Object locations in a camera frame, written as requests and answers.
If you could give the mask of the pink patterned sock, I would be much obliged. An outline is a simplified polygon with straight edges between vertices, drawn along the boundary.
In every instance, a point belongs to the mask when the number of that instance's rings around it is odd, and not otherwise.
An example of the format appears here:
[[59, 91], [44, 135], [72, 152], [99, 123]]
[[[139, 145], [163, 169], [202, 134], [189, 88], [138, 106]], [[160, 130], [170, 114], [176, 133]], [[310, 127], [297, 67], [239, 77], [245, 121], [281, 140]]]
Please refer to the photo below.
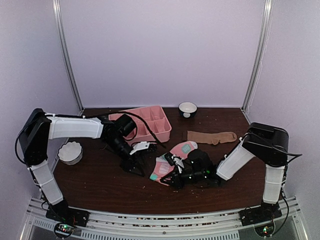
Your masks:
[[167, 185], [161, 182], [161, 178], [173, 171], [175, 167], [177, 167], [179, 174], [182, 173], [185, 168], [184, 160], [187, 159], [191, 151], [197, 148], [198, 144], [190, 140], [175, 145], [169, 152], [155, 159], [155, 167], [149, 179], [162, 185]]

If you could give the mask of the tan brown sock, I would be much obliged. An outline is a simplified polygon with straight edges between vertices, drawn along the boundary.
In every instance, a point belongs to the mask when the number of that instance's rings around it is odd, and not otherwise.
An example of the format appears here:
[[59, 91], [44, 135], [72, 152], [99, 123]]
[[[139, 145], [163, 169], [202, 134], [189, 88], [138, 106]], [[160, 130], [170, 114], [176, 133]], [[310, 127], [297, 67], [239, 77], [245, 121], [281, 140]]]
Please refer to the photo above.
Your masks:
[[234, 132], [218, 132], [204, 133], [197, 131], [187, 131], [187, 140], [196, 142], [197, 144], [218, 145], [232, 143], [237, 140], [237, 135]]

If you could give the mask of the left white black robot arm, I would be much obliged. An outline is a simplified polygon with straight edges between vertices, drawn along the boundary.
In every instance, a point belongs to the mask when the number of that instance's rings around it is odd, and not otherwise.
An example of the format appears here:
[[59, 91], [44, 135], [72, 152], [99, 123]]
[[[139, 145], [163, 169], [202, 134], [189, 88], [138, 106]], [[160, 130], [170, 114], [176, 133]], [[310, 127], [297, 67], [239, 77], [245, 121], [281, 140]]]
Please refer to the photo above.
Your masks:
[[125, 172], [143, 176], [134, 149], [125, 140], [135, 128], [136, 123], [127, 113], [109, 120], [107, 115], [90, 118], [53, 115], [36, 108], [18, 134], [15, 145], [20, 145], [21, 162], [30, 171], [53, 215], [67, 222], [72, 218], [72, 211], [48, 166], [48, 142], [60, 138], [101, 139], [120, 157], [120, 167]]

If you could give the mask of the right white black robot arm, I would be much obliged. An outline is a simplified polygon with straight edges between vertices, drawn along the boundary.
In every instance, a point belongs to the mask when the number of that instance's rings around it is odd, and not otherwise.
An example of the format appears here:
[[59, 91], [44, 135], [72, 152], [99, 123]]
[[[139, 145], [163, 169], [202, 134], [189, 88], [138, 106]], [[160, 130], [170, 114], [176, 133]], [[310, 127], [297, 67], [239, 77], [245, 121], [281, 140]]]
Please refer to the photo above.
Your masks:
[[218, 164], [213, 164], [209, 155], [194, 149], [187, 154], [190, 168], [184, 168], [178, 161], [181, 157], [166, 153], [164, 158], [173, 166], [173, 170], [160, 178], [160, 182], [177, 189], [186, 184], [206, 182], [209, 186], [220, 186], [230, 180], [234, 174], [251, 159], [258, 158], [266, 167], [262, 206], [256, 210], [259, 220], [268, 220], [275, 212], [276, 205], [285, 184], [285, 175], [290, 163], [300, 157], [289, 153], [289, 134], [283, 128], [253, 122], [238, 144], [226, 154]]

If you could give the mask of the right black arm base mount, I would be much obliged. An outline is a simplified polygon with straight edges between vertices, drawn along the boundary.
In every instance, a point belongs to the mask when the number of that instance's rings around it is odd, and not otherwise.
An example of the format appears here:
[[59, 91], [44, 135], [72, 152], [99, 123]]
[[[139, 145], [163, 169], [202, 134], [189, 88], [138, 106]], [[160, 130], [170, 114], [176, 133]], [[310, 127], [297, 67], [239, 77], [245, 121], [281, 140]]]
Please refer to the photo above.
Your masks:
[[275, 219], [282, 216], [281, 210], [272, 211], [270, 208], [246, 207], [239, 212], [243, 227], [253, 226], [259, 237], [268, 238], [276, 231]]

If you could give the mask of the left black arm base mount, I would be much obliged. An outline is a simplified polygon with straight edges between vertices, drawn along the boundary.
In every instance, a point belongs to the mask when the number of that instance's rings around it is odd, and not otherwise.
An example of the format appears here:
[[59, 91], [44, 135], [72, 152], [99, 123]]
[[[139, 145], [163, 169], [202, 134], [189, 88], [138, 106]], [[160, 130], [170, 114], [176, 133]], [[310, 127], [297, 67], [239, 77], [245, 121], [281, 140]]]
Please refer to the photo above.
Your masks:
[[56, 221], [53, 227], [53, 233], [59, 239], [70, 237], [77, 227], [86, 227], [90, 213], [86, 210], [80, 210], [72, 207], [56, 207], [48, 205], [45, 217]]

